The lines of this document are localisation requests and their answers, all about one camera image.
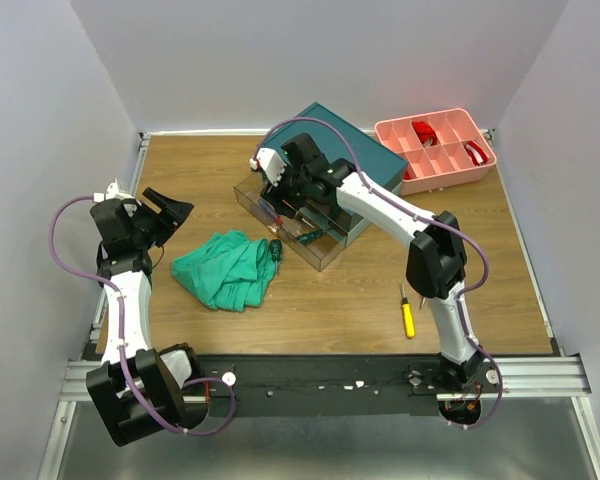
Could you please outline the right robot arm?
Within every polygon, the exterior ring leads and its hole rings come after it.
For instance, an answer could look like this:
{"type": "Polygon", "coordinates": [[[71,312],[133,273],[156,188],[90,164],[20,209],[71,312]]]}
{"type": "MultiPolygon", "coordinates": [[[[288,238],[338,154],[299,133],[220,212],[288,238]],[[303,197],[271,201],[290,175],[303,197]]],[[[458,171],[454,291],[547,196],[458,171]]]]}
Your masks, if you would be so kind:
{"type": "Polygon", "coordinates": [[[350,210],[394,236],[408,253],[406,280],[431,309],[440,341],[442,385],[454,392],[476,380],[465,287],[467,255],[449,212],[418,209],[371,180],[357,163],[326,159],[313,138],[300,134],[281,150],[261,147],[249,161],[263,176],[262,197],[287,217],[308,201],[350,210]]]}

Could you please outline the clear drawer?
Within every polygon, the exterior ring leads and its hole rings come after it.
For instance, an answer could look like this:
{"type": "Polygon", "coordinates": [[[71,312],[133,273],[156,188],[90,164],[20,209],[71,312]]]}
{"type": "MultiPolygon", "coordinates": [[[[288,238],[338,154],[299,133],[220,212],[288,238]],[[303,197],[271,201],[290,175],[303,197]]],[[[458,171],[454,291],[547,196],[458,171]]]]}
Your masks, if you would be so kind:
{"type": "MultiPolygon", "coordinates": [[[[267,228],[267,217],[258,205],[264,182],[257,173],[248,175],[233,187],[236,200],[249,214],[267,228]]],[[[294,219],[280,216],[284,226],[278,234],[272,233],[284,246],[296,253],[317,271],[323,271],[344,251],[348,243],[348,232],[331,220],[322,211],[308,203],[294,219]],[[300,234],[316,229],[327,230],[321,238],[309,245],[296,241],[300,234]]]]}

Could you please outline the green long screwdriver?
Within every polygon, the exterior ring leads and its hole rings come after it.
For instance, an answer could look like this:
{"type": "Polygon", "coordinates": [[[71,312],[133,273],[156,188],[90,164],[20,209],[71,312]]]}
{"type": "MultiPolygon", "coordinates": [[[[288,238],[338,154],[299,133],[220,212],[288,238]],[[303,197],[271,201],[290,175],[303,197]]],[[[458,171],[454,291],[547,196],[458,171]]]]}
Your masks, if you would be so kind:
{"type": "Polygon", "coordinates": [[[312,242],[318,240],[319,238],[321,238],[325,233],[327,233],[327,230],[324,229],[316,229],[313,230],[311,232],[307,232],[307,233],[303,233],[300,234],[296,237],[296,241],[299,242],[302,245],[309,245],[312,242]]]}

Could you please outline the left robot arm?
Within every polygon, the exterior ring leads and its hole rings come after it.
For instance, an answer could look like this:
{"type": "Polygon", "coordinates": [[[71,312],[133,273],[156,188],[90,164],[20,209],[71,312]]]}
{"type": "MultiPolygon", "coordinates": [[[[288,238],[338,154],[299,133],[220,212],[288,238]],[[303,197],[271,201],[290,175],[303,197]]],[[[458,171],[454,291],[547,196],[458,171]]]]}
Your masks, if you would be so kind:
{"type": "Polygon", "coordinates": [[[184,400],[201,385],[194,350],[186,343],[153,348],[149,326],[149,252],[165,245],[194,206],[152,188],[143,195],[138,200],[114,181],[94,195],[90,209],[101,236],[96,265],[107,300],[108,331],[101,364],[87,374],[86,387],[118,446],[169,426],[192,428],[204,417],[201,408],[184,400]]]}

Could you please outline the green stubby screwdriver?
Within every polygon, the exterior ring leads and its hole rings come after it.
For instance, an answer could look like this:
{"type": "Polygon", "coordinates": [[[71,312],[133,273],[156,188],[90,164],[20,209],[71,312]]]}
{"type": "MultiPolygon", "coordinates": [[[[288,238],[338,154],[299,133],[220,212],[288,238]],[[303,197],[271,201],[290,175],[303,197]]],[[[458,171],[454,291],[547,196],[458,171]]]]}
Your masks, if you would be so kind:
{"type": "Polygon", "coordinates": [[[269,252],[271,254],[272,261],[275,265],[275,273],[279,273],[279,267],[282,260],[282,249],[283,244],[280,239],[272,239],[269,242],[269,252]]]}

